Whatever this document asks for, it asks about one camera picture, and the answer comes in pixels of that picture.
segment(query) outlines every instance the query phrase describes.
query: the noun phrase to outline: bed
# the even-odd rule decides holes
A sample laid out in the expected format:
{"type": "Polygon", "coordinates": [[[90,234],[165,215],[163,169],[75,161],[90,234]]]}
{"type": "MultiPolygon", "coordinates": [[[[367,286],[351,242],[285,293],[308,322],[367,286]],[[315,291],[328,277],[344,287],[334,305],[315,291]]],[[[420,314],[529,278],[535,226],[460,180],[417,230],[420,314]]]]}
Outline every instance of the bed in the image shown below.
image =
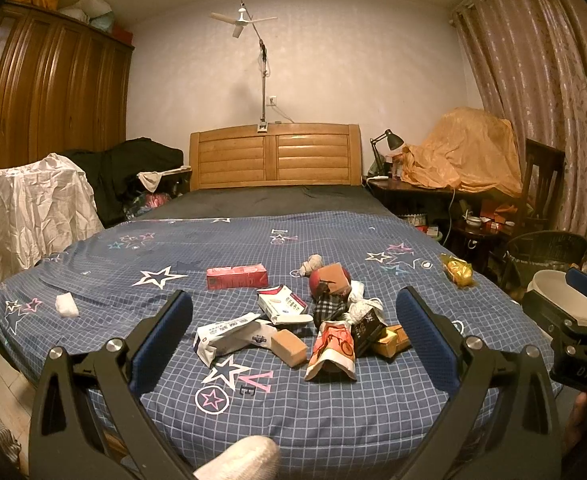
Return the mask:
{"type": "MultiPolygon", "coordinates": [[[[384,475],[415,449],[447,395],[437,391],[413,350],[392,360],[356,362],[357,380],[321,374],[303,380],[271,352],[247,348],[209,369],[192,345],[196,328],[259,312],[250,288],[209,291],[208,267],[262,263],[311,304],[298,268],[310,254],[341,262],[396,322],[397,292],[413,285],[437,313],[493,348],[536,344],[553,355],[520,307],[483,276],[458,290],[445,277],[443,248],[395,218],[361,186],[359,128],[353,124],[270,124],[192,134],[192,192],[51,254],[0,285],[0,342],[36,382],[47,351],[93,351],[126,336],[176,289],[192,295],[194,321],[155,390],[141,402],[161,433],[200,466],[243,436],[263,434],[281,448],[282,479],[384,475]],[[75,319],[56,313],[71,292],[75,319]]],[[[311,347],[313,325],[296,333],[311,347]]],[[[109,413],[93,392],[107,426],[109,413]]],[[[485,400],[479,426],[496,400],[485,400]]]]}

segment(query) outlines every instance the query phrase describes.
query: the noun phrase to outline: wooden wardrobe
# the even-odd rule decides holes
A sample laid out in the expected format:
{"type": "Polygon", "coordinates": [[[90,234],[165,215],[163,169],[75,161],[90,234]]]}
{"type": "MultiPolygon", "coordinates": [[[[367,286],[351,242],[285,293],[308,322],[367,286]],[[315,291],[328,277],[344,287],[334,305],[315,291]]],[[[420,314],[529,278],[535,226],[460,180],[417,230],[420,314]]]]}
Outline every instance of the wooden wardrobe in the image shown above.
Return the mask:
{"type": "Polygon", "coordinates": [[[133,48],[56,12],[0,9],[0,168],[125,140],[133,48]]]}

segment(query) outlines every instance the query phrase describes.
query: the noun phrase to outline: black lamp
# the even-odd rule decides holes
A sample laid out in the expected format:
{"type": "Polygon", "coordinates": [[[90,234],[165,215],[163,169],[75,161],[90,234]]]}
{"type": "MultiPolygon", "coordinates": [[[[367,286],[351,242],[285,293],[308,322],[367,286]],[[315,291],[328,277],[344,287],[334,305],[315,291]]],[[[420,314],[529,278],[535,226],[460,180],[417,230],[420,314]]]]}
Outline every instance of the black lamp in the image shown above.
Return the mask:
{"type": "Polygon", "coordinates": [[[382,134],[381,136],[378,136],[375,139],[369,139],[369,142],[371,142],[371,148],[373,150],[373,158],[375,158],[375,161],[371,165],[371,168],[369,168],[369,174],[372,175],[385,174],[384,158],[376,149],[376,144],[378,144],[378,142],[380,142],[382,139],[387,139],[387,146],[389,146],[389,149],[392,151],[400,148],[405,142],[389,129],[385,130],[384,134],[382,134]]]}

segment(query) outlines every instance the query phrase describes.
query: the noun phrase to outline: headboard panel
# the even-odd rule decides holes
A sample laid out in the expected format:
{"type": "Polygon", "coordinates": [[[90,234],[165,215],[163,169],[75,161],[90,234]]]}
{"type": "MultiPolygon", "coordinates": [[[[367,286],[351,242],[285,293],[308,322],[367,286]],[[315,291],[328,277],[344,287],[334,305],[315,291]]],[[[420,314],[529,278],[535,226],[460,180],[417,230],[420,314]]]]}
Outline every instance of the headboard panel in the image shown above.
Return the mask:
{"type": "Polygon", "coordinates": [[[357,124],[256,124],[191,134],[191,189],[361,185],[357,124]]]}

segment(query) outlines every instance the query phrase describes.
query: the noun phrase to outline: pink box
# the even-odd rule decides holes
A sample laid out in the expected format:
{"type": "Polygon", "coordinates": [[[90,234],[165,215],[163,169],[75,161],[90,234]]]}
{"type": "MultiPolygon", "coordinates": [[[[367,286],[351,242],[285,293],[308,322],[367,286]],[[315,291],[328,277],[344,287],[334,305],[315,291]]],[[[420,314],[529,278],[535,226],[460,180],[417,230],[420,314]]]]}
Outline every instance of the pink box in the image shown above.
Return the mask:
{"type": "Polygon", "coordinates": [[[207,269],[207,288],[234,288],[235,286],[269,286],[267,269],[263,264],[245,265],[241,267],[214,267],[207,269]]]}

